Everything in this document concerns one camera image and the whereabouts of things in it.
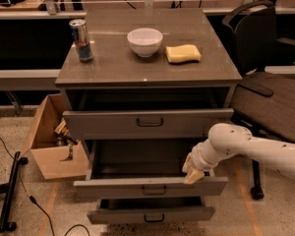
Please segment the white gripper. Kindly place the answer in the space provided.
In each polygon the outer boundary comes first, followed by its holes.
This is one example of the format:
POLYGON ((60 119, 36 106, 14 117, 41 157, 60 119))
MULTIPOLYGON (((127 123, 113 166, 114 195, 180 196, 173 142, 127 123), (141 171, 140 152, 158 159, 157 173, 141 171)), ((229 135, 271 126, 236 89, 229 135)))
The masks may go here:
POLYGON ((184 183, 194 184, 205 176, 203 171, 210 171, 216 165, 217 151, 211 143, 198 143, 192 148, 191 152, 188 153, 183 164, 182 172, 187 173, 184 183))

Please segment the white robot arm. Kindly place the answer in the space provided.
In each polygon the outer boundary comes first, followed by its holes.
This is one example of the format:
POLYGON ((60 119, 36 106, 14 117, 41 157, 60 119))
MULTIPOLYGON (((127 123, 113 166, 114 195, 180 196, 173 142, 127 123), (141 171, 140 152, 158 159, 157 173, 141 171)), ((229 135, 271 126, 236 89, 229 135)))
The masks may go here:
POLYGON ((295 144, 254 137, 244 127, 227 123, 213 125, 208 138, 187 155, 182 171, 184 183, 194 184, 218 162, 243 154, 295 181, 295 144))

